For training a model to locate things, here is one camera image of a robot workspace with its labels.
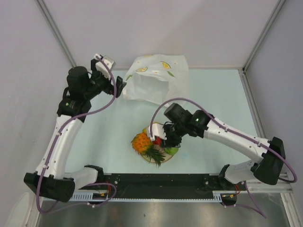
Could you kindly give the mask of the fake red bell pepper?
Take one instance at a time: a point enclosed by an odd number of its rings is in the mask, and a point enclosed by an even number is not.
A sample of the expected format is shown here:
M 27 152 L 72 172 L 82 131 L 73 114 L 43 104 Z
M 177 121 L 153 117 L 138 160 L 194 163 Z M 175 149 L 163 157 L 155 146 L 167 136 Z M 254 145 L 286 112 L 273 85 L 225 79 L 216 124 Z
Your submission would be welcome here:
M 162 139 L 161 138 L 157 138 L 155 141 L 153 141 L 154 145 L 161 146 L 161 143 L 162 143 Z

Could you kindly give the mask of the fake green apple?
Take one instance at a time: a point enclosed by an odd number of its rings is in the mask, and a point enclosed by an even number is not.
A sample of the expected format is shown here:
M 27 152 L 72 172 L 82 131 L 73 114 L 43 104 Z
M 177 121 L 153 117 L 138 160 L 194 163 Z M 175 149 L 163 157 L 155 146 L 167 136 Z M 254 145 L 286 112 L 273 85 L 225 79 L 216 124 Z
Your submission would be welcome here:
M 168 155 L 175 155 L 178 152 L 178 148 L 165 148 L 164 151 L 168 154 Z

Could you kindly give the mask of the beige ceramic plate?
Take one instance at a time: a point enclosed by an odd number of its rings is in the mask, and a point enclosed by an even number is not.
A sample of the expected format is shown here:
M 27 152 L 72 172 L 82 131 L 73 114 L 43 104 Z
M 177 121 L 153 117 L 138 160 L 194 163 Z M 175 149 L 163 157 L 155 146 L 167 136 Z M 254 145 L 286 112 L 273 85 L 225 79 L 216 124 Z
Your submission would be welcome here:
M 167 162 L 168 160 L 170 160 L 173 156 L 172 155 L 168 155 L 165 151 L 164 151 L 164 147 L 162 146 L 158 146 L 158 145 L 154 145 L 153 144 L 153 149 L 154 149 L 154 153 L 153 154 L 142 154 L 141 157 L 152 164 L 155 164 L 156 166 L 160 166 L 162 163 Z

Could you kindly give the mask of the white plastic bag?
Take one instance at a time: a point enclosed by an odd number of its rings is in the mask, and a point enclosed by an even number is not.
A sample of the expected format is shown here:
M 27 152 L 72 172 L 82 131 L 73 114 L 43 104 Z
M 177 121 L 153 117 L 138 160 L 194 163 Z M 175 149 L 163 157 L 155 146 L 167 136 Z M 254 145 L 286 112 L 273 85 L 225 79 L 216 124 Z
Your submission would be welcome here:
M 125 81 L 122 94 L 127 100 L 160 105 L 176 97 L 189 97 L 189 68 L 183 55 L 137 57 L 125 74 Z

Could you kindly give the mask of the fake pineapple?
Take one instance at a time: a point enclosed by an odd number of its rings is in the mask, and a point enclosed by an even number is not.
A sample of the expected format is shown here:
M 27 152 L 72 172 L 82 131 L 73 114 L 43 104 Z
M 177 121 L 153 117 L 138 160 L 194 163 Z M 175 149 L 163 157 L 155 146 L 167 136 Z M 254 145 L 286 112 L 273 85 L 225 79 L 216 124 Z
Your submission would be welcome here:
M 147 136 L 147 134 L 141 132 L 132 139 L 131 141 L 132 148 L 139 154 L 140 156 L 142 154 L 153 154 L 153 143 Z

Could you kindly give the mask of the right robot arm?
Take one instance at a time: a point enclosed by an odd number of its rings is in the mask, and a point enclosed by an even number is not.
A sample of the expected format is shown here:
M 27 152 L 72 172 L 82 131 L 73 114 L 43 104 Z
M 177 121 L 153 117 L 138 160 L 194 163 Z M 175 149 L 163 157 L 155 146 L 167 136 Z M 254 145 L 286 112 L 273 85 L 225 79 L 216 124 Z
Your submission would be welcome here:
M 182 137 L 200 137 L 224 144 L 250 158 L 237 165 L 225 165 L 218 178 L 219 186 L 231 189 L 236 183 L 246 180 L 259 181 L 275 185 L 278 182 L 285 159 L 285 149 L 280 138 L 271 140 L 247 135 L 229 127 L 219 119 L 202 110 L 190 113 L 179 104 L 171 104 L 164 112 L 170 120 L 163 126 L 166 139 L 163 147 L 178 147 Z

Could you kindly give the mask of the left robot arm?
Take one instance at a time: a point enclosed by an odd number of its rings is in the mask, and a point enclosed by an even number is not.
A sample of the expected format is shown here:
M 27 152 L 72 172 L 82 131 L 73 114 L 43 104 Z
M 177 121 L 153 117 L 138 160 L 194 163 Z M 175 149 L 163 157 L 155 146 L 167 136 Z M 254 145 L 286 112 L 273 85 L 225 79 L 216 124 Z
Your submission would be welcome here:
M 94 189 L 105 183 L 103 168 L 85 165 L 81 170 L 66 173 L 65 166 L 77 133 L 92 115 L 91 100 L 104 92 L 112 95 L 106 104 L 109 107 L 118 98 L 126 82 L 121 77 L 114 78 L 114 61 L 96 54 L 90 62 L 90 70 L 76 66 L 68 71 L 67 84 L 58 105 L 56 124 L 48 148 L 40 164 L 33 173 L 26 173 L 24 183 L 37 198 L 45 197 L 60 202 L 68 202 L 74 191 L 88 185 Z

